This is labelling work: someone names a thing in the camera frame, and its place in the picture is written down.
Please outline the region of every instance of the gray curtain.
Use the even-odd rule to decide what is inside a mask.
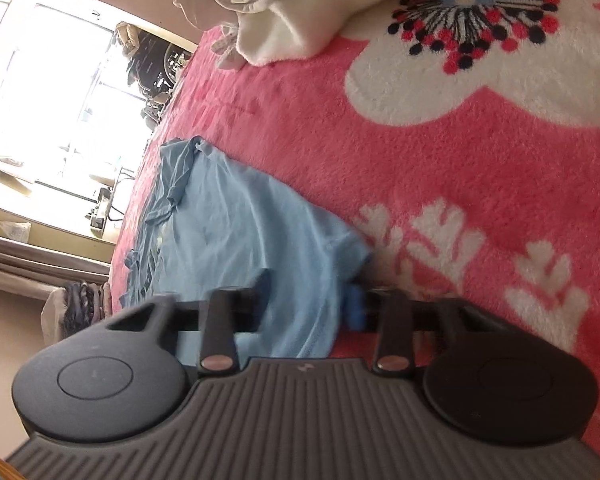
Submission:
[[[46,300],[65,282],[104,284],[109,264],[0,237],[0,290]]]

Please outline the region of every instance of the white towel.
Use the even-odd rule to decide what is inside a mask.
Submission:
[[[66,312],[66,291],[56,288],[46,299],[40,313],[40,325],[45,345],[50,346],[64,339],[64,313]]]
[[[238,14],[238,52],[256,66],[315,56],[351,16],[380,1],[275,0],[262,12]]]

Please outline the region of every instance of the white flower pattern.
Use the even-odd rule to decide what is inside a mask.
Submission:
[[[571,284],[571,257],[562,254],[556,258],[547,240],[529,242],[526,253],[528,256],[515,257],[515,266],[530,290],[507,287],[505,300],[536,333],[565,352],[573,352],[590,300],[583,289]]]
[[[352,223],[368,237],[374,247],[373,277],[378,282],[396,285],[414,298],[424,300],[449,294],[421,285],[414,279],[414,262],[444,276],[453,286],[453,293],[462,293],[467,265],[476,257],[486,241],[483,232],[466,229],[465,214],[458,206],[442,197],[424,205],[410,225],[421,239],[405,240],[400,226],[391,225],[391,215],[383,204],[365,205]],[[402,257],[402,247],[410,258]]]
[[[347,72],[346,94],[362,116],[406,126],[435,120],[487,86],[538,118],[600,127],[596,3],[600,0],[381,4],[342,33],[369,41]]]

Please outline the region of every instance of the light blue t-shirt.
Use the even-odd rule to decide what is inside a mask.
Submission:
[[[200,300],[214,288],[249,286],[270,269],[260,330],[236,338],[241,362],[327,356],[346,283],[369,256],[360,235],[199,137],[166,144],[160,154],[154,192],[125,261],[123,306],[167,292]],[[197,332],[180,334],[184,364],[195,364],[198,340]]]

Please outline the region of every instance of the pink fleece blanket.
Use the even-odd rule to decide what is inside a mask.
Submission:
[[[600,384],[600,0],[393,0],[314,59],[238,73],[213,36],[139,173],[115,298],[157,147],[202,135],[352,222],[379,280],[461,294]],[[586,440],[600,452],[600,403]]]

